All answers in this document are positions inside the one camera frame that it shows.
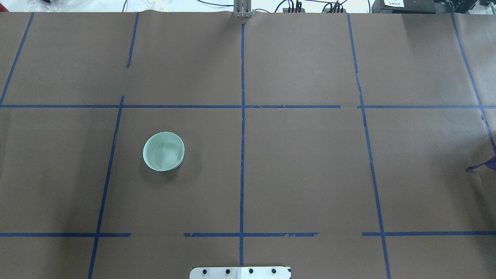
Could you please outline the purple cloth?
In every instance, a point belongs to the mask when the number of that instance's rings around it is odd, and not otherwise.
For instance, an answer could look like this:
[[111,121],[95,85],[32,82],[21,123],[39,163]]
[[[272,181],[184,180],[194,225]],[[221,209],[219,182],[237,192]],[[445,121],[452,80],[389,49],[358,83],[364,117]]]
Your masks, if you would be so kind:
[[487,168],[496,171],[496,157],[492,157],[491,159],[487,160],[484,163],[480,163],[480,164],[474,165],[474,166],[469,166],[468,168],[465,169],[465,171],[469,172],[469,171],[475,170],[475,169],[482,167],[482,166],[486,166]]

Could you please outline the black power box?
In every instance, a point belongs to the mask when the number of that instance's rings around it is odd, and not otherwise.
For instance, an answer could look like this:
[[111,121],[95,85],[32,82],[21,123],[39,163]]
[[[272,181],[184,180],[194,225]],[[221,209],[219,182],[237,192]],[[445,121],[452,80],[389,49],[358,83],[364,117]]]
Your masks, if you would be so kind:
[[434,0],[375,0],[372,14],[436,14]]

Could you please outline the light green bowl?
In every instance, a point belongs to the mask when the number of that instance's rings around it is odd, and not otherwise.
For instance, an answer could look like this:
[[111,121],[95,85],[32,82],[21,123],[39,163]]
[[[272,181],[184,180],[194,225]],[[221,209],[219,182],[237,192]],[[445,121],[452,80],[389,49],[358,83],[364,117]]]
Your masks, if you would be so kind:
[[184,160],[183,140],[172,132],[160,132],[151,136],[142,150],[145,164],[152,170],[165,172],[174,170]]

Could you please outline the crumpled clear plastic bag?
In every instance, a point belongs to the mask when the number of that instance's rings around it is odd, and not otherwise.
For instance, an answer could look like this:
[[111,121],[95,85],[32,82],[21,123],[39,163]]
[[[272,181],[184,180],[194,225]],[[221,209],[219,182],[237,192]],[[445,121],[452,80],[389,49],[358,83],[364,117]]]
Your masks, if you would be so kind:
[[73,12],[86,11],[94,0],[27,0],[23,11]]

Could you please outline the aluminium frame post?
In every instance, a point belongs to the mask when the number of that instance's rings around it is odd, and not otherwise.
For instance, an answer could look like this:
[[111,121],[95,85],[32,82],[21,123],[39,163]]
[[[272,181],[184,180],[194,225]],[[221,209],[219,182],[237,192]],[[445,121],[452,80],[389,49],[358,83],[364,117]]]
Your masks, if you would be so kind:
[[253,16],[251,0],[234,0],[233,16],[234,18],[250,18]]

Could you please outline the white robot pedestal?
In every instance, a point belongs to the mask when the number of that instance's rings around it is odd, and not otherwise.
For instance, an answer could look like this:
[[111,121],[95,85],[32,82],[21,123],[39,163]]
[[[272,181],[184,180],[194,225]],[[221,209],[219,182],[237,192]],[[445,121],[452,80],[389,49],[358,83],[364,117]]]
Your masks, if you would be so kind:
[[197,267],[189,274],[190,279],[291,279],[290,267]]

